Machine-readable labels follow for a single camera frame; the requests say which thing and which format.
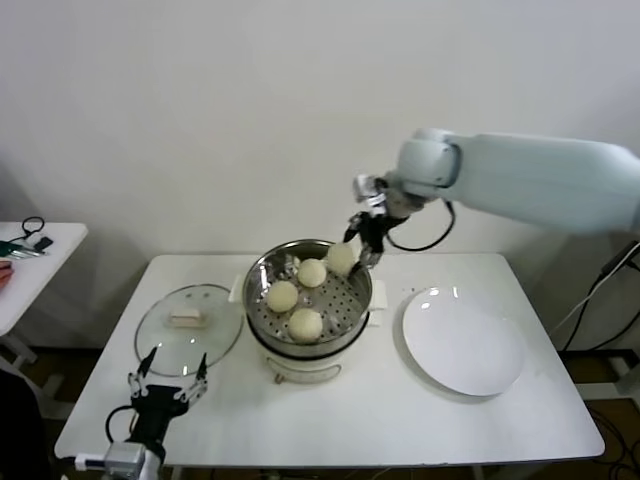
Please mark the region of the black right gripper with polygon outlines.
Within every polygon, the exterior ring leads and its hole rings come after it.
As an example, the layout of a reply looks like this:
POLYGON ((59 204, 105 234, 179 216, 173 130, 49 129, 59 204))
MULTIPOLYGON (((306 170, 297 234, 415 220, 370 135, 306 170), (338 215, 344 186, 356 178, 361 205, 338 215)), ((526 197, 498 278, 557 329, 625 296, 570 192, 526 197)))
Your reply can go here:
POLYGON ((349 272, 349 277, 354 277, 359 272, 368 272, 378 265, 381 254, 373 250, 384 249, 384 238, 394 227, 394 218, 386 215, 372 215, 366 211, 359 212, 349 219, 343 242, 349 243, 358 236, 362 246, 349 272))

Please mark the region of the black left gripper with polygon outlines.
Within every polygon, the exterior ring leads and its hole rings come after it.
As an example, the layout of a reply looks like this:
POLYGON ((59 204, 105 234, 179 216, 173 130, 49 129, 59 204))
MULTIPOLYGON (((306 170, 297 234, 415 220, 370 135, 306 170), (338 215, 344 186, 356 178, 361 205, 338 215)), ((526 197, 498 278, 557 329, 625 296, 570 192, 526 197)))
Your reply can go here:
POLYGON ((157 348, 153 347, 137 370, 127 376, 131 406, 138 416, 130 439, 137 443, 162 443, 171 421, 186 414, 188 403, 197 402, 208 389, 206 353, 190 387, 147 387, 146 377, 156 353, 157 348))

